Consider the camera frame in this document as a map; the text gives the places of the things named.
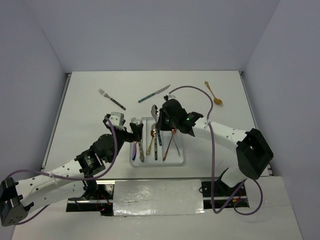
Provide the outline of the spoon with black handle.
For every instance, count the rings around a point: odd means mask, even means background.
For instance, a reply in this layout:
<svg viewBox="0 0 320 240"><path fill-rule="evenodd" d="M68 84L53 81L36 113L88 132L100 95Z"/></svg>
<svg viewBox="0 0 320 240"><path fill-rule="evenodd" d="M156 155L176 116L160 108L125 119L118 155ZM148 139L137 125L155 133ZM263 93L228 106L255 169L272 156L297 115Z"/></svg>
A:
<svg viewBox="0 0 320 240"><path fill-rule="evenodd" d="M154 160L158 160L158 140L157 140L157 129L156 124L152 125L153 128L153 135L154 135Z"/></svg>

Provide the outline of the ornate gold spoon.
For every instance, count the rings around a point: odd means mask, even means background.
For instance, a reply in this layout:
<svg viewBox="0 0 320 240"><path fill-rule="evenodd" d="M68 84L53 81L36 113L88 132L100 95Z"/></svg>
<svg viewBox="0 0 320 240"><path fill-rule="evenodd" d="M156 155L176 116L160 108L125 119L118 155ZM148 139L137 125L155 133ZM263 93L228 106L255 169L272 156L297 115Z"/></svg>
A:
<svg viewBox="0 0 320 240"><path fill-rule="evenodd" d="M149 155L151 154L153 140L154 140L154 138L155 138L155 136L156 136L156 130L155 130L155 129L152 129L152 130L150 131L150 135L151 135L151 140L150 140L150 144L149 144L149 146L148 146L148 149L147 149L147 151L146 151L146 155L147 155L147 156L149 156Z"/></svg>

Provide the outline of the copper fork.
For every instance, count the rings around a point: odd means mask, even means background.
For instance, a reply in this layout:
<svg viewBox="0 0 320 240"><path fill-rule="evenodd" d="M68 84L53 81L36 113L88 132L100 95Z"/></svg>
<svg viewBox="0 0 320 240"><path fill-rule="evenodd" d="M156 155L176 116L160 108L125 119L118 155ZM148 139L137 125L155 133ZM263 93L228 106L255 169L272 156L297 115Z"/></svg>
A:
<svg viewBox="0 0 320 240"><path fill-rule="evenodd" d="M162 158L162 161L163 161L163 162L164 162L164 161L166 160L166 158L167 158L167 155L168 155L168 151L169 151L171 142L172 142L172 140L173 140L174 135L176 134L176 132L177 132L177 129L176 129L176 128L173 128L173 129L171 130L170 140L169 140L169 143L168 143L168 145L167 145L167 148L166 148L165 153L164 153L163 158Z"/></svg>

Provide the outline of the spoon with teal handle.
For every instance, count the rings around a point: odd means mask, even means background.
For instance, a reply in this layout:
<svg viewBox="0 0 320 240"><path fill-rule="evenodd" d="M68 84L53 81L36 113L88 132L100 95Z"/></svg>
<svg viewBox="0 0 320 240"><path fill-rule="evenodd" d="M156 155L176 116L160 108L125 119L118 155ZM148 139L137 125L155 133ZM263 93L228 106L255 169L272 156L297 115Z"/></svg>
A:
<svg viewBox="0 0 320 240"><path fill-rule="evenodd" d="M158 120L159 120L159 110L158 110L158 107L155 104L151 107L151 115L155 120L155 124L157 124ZM157 127L155 127L155 129L156 129L156 133L157 133L159 146L162 146L163 143L162 143L160 130Z"/></svg>

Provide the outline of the iridescent rainbow knife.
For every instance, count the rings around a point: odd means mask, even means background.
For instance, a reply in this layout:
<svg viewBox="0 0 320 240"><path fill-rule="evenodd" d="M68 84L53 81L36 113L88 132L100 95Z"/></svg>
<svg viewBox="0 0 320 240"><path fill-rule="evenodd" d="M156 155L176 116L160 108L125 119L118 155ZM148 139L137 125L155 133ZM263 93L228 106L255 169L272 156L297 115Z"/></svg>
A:
<svg viewBox="0 0 320 240"><path fill-rule="evenodd" d="M137 143L138 143L137 141L133 142L132 157L131 157L132 161L135 161L136 156L137 156Z"/></svg>

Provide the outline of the ornate silver knife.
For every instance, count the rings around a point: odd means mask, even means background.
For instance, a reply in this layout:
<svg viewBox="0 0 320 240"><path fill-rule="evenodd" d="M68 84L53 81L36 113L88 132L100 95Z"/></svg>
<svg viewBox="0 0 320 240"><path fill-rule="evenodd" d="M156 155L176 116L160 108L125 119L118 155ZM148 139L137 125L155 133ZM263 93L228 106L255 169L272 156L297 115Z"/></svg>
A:
<svg viewBox="0 0 320 240"><path fill-rule="evenodd" d="M138 142L139 146L139 159L142 163L145 162L145 155L144 155L144 149L143 149L143 135L141 135L140 141Z"/></svg>

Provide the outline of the knife with teal handle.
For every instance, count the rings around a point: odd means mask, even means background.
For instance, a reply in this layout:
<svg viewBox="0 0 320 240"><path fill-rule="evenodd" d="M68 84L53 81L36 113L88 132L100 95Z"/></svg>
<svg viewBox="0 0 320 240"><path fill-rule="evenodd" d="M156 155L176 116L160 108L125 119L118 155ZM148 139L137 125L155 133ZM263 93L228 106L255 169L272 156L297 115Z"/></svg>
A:
<svg viewBox="0 0 320 240"><path fill-rule="evenodd" d="M161 89L159 89L159 90L157 90L157 91L155 91L155 92L153 92L153 93L151 93L151 94L143 97L142 99L138 100L137 102L138 102L138 103L142 103L142 102L144 102L145 100L147 100L147 99L149 99L149 98L151 98L151 97L153 97L153 96L155 96L155 95L158 95L158 94L164 92L164 91L167 90L170 86L171 86L171 85L169 84L169 85L167 85L167 86L165 86L165 87L163 87L163 88L161 88Z"/></svg>

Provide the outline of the fork with black handle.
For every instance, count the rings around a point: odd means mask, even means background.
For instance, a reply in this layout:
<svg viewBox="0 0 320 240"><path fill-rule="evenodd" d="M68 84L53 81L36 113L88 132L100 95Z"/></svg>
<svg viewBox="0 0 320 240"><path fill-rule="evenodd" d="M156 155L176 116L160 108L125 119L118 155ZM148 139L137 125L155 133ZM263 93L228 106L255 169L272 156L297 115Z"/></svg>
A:
<svg viewBox="0 0 320 240"><path fill-rule="evenodd" d="M126 110L126 108L120 104L118 101L116 101L114 98L110 97L103 89L99 89L98 92L105 98L109 99L110 101L112 101L113 103L115 103L118 107L120 107L122 110Z"/></svg>

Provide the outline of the plain silver fork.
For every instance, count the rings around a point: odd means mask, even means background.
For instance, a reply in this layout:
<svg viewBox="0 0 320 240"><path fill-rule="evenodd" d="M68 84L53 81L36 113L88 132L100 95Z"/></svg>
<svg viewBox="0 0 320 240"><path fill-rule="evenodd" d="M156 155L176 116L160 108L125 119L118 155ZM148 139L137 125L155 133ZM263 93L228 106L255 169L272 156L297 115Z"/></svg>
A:
<svg viewBox="0 0 320 240"><path fill-rule="evenodd" d="M175 148L176 148L176 150L177 150L177 153L178 153L178 156L180 157L181 156L181 153L180 153L180 150L179 150L179 148L178 148L178 145L177 145L177 143L176 143L176 141L175 141L175 137L173 136L173 142L174 142L174 145L175 145Z"/></svg>

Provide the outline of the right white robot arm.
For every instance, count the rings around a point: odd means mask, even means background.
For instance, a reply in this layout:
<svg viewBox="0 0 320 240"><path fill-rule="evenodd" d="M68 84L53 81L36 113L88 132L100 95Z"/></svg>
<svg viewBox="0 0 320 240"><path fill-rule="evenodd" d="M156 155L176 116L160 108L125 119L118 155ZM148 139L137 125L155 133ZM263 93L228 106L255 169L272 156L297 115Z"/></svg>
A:
<svg viewBox="0 0 320 240"><path fill-rule="evenodd" d="M161 131L177 129L182 134L211 140L236 153L236 161L227 165L218 178L217 190L228 196L240 182L258 180L274 158L274 153L261 131L231 128L210 121L198 112L187 112L176 99L167 100L158 110L156 128Z"/></svg>

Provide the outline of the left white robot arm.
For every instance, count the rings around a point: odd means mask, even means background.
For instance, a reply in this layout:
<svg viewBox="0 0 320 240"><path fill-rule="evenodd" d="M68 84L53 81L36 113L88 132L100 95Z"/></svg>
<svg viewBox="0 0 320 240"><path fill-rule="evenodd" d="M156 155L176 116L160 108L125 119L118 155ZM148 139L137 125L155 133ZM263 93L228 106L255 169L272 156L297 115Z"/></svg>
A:
<svg viewBox="0 0 320 240"><path fill-rule="evenodd" d="M34 176L14 180L10 173L0 184L0 220L4 227L22 225L31 220L28 215L61 200L85 197L93 199L98 194L96 180L105 176L115 164L124 143L140 142L143 122L131 122L131 132L125 120L115 113L107 114L104 125L111 131L101 135L89 149L75 159L51 171L33 171Z"/></svg>

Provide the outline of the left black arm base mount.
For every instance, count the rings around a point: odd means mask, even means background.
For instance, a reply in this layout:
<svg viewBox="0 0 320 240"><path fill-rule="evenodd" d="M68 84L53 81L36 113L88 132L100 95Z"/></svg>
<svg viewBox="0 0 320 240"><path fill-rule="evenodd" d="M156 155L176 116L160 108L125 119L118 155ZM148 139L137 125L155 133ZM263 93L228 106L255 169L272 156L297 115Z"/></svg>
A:
<svg viewBox="0 0 320 240"><path fill-rule="evenodd" d="M67 200L66 212L97 212L101 216L113 216L115 181L96 180L83 183L84 193L80 197Z"/></svg>

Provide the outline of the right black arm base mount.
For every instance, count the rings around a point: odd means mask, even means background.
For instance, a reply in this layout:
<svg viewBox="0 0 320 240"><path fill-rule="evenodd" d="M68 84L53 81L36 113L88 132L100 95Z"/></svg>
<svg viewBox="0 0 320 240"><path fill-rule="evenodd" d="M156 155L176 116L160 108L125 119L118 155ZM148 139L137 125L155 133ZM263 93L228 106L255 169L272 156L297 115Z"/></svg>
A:
<svg viewBox="0 0 320 240"><path fill-rule="evenodd" d="M212 209L212 179L200 178L201 186L198 191L202 194L203 208L205 210ZM237 189L240 184L230 188L225 185L218 177L215 178L214 183L214 205L216 209L220 209L223 204L229 199L231 194ZM236 204L236 208L248 208L249 202L247 200L246 188L243 185L233 196L232 200L226 205L225 208L233 208Z"/></svg>

